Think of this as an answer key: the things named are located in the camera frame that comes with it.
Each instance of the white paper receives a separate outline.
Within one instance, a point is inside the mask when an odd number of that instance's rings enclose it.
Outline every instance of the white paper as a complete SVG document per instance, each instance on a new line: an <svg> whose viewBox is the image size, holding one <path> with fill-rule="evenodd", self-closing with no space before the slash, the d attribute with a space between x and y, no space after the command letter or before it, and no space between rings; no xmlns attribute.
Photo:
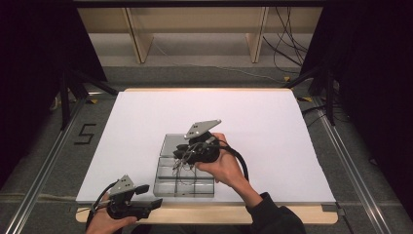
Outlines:
<svg viewBox="0 0 413 234"><path fill-rule="evenodd" d="M185 134L195 122L220 119L248 167L258 193L278 203L332 203L301 111L290 90L179 90L119 93L76 199L93 202L111 182L129 175L150 190L134 200L154 199L158 158L166 134ZM225 184L213 198L164 198L165 202L241 202Z"/></svg>

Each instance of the aluminum rail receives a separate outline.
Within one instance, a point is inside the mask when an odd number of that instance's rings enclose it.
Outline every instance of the aluminum rail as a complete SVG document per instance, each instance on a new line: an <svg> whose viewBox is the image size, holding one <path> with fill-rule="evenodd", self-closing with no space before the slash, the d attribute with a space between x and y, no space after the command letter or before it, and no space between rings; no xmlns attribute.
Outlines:
<svg viewBox="0 0 413 234"><path fill-rule="evenodd" d="M27 219L31 211L33 210L34 205L36 204L37 198L41 190L43 189L43 186L45 185L46 181L48 180L48 177L53 167L55 166L58 155L72 130L73 123L75 122L76 117L78 116L85 102L85 99L78 99L75 106L73 107L71 113L71 120L69 121L67 126L58 134L55 144L53 145L45 162L43 163L42 168L40 169L33 183L31 184L30 189L24 196L24 199L21 202L18 210L11 219L9 227L6 231L7 234L20 233L25 223L27 222Z"/></svg>
<svg viewBox="0 0 413 234"><path fill-rule="evenodd" d="M315 106L322 105L322 102L318 97L314 98ZM325 118L324 113L319 110L319 116L321 118L322 124L324 125L328 136L330 137L338 156L350 178L350 181L353 184L353 187L356 190L359 200L361 201L364 209L370 218L370 221L376 230L377 233L388 234L392 233L391 228L386 223L382 211L379 206L377 206L371 192L368 190L367 185L365 184L362 176L360 175L356 164L353 162L352 157L350 156L349 151L347 150L343 140L340 138L336 128L331 126Z"/></svg>

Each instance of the clear plastic container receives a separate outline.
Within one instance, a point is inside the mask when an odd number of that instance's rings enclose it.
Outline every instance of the clear plastic container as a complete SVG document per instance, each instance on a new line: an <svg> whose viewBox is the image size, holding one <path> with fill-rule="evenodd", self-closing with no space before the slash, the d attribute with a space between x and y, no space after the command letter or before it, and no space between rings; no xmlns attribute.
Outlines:
<svg viewBox="0 0 413 234"><path fill-rule="evenodd" d="M183 135L166 135L158 160L154 194L157 197L213 197L214 179L209 173L188 165L174 170L176 145L185 144Z"/></svg>

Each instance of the black cable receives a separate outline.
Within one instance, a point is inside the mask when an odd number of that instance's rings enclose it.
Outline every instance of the black cable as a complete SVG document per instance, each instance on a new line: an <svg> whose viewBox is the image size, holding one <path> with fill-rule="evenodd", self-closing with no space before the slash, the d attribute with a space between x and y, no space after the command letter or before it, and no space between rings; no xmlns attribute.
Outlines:
<svg viewBox="0 0 413 234"><path fill-rule="evenodd" d="M308 51L308 49L305 48L304 46L302 46L300 43L298 43L298 42L294 39L294 37L292 36L292 26L291 26L291 19L290 19L290 16L291 16L291 8L287 7L287 21L286 21L286 23L284 23L284 20L282 19L281 14L280 14L280 12L279 12L279 9L278 9L277 7L276 7L276 11L277 11L277 14L278 14L278 16L279 16L280 21L282 22L282 27L283 27L282 36L280 36L279 34L277 34L277 35L280 37L279 44L280 44L281 41L283 41L283 42L285 43L285 45L293 48L293 49L294 49L294 52L295 52L295 55L297 56L298 60L302 63L302 62L304 61L304 59L303 59L302 55L300 54L300 51L306 53L306 52ZM286 43L286 42L282 39L285 33L286 33L287 36L289 37L289 39L290 39L290 41L291 41L291 43L292 43L293 46L289 45L288 43Z"/></svg>
<svg viewBox="0 0 413 234"><path fill-rule="evenodd" d="M340 207L340 205L338 204L338 202L336 202L335 204L336 204L336 206L337 206L337 209L342 209L342 208ZM355 231L353 231L352 226L350 225L349 221L347 220L346 213L344 213L343 218L344 218L344 221L346 222L347 227L349 228L350 233L351 233L351 234L354 234Z"/></svg>
<svg viewBox="0 0 413 234"><path fill-rule="evenodd" d="M215 145L212 145L212 147L218 147L218 148L220 148L220 149L225 149L225 150L227 150L230 154L232 154L234 157L236 157L236 158L238 159L238 161L240 162L241 167L243 168L243 172L244 172L244 177L245 177L245 179L249 181L248 168L246 167L246 162L245 162L243 156L242 156L237 150L235 150L233 147L231 147L227 142L225 142L224 140L219 139L218 141L225 143L227 146L222 146L222 145L215 146Z"/></svg>
<svg viewBox="0 0 413 234"><path fill-rule="evenodd" d="M100 200L102 199L102 197L104 196L104 194L107 192L107 190L109 190L111 187L113 187L116 183L118 182L118 180L116 182L113 182L111 184L109 184L109 186L107 186L102 193L100 193L99 197L97 198L96 202L92 205L91 210L89 211L89 215L88 215L88 219L86 221L86 230L88 230L89 225L91 224L92 219L94 218L94 214L96 213L96 209L99 205Z"/></svg>
<svg viewBox="0 0 413 234"><path fill-rule="evenodd" d="M296 71L287 71L287 70L284 70L284 69L279 68L279 67L277 66L277 63L276 63L276 52L282 54L284 57L286 57L287 59L291 60L292 62L294 62L294 63L296 63L296 64L298 64L298 65L300 65L300 64L299 64L296 60L290 58L288 55L282 53L282 52L279 51L277 48L275 48L273 45L271 45L271 44L267 41L267 39L265 38L265 36L263 36L263 39L264 39L264 41L271 47L271 49L273 49L273 51L274 51L274 54L273 54L273 62L274 62L274 66L276 67L276 69L278 69L278 70L280 70L280 71L282 71L282 72L286 72L286 73L294 73L294 74L299 74L299 73L300 73L300 72L296 72Z"/></svg>
<svg viewBox="0 0 413 234"><path fill-rule="evenodd" d="M310 128L314 123L316 123L317 120L319 120L323 116L325 116L325 114L322 114L321 116L319 116L319 118L315 119L313 122L311 122L309 125L307 125L307 128Z"/></svg>
<svg viewBox="0 0 413 234"><path fill-rule="evenodd" d="M271 45L271 44L267 41L267 39L265 38L265 36L263 36L262 38L263 38L264 41L271 47L271 49L273 49L273 51L281 54L281 55L284 56L286 59L294 62L295 64L297 64L297 65L299 65L299 66L301 66L301 64L300 64L298 61L292 59L291 57L289 57L288 55L284 54L283 52L281 52L280 50L278 50L277 48L275 48L273 45Z"/></svg>
<svg viewBox="0 0 413 234"><path fill-rule="evenodd" d="M302 114L303 117L304 117L304 116L306 116L307 113L309 113L309 112L311 112L311 111L313 111L313 110L323 109L323 108L325 108L325 104L324 104L324 105L319 105L319 106L315 106L315 107L311 107L311 108L305 109L305 110L301 111L301 114Z"/></svg>

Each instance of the human hand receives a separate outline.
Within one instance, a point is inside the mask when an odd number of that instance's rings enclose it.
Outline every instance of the human hand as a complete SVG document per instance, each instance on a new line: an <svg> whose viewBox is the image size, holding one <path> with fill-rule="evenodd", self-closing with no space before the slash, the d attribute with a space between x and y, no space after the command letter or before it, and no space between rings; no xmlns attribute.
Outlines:
<svg viewBox="0 0 413 234"><path fill-rule="evenodd" d="M213 134L220 140L221 146L227 146L227 140L223 134ZM199 170L212 174L216 182L223 182L230 187L235 187L246 179L238 164L236 157L225 149L220 149L218 159L213 163L198 162L195 164Z"/></svg>
<svg viewBox="0 0 413 234"><path fill-rule="evenodd" d="M102 201L109 200L109 195L106 193ZM121 229L122 227L135 224L137 218L135 216L128 216L122 219L113 219L108 213L106 208L101 208L96 211L91 224L86 230L87 234L111 234Z"/></svg>
<svg viewBox="0 0 413 234"><path fill-rule="evenodd" d="M219 142L220 145L227 145L227 139L223 134L213 135L221 140ZM216 182L221 181L232 187L241 198L243 198L246 206L252 208L262 201L261 196L252 188L248 180L244 177L236 157L225 149L220 149L219 157L215 162L198 162L195 164L195 167L201 171L212 174L215 177Z"/></svg>

